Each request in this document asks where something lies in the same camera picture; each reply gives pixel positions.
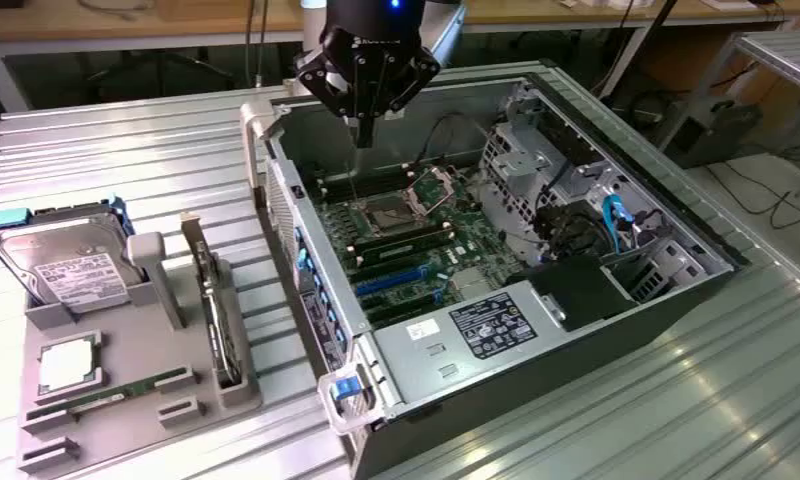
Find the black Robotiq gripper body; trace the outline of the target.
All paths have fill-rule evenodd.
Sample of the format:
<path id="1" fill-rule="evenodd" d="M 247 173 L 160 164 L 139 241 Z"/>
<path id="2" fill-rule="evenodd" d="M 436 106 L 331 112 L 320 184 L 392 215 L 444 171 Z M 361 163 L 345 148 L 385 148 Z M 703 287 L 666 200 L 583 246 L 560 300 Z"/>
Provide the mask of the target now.
<path id="1" fill-rule="evenodd" d="M 353 35 L 352 47 L 360 64 L 356 79 L 361 82 L 359 87 L 369 95 L 384 51 L 392 48 L 416 51 L 419 47 L 424 47 L 420 36 L 424 8 L 423 1 L 363 0 L 327 3 L 324 32 L 345 30 Z"/>

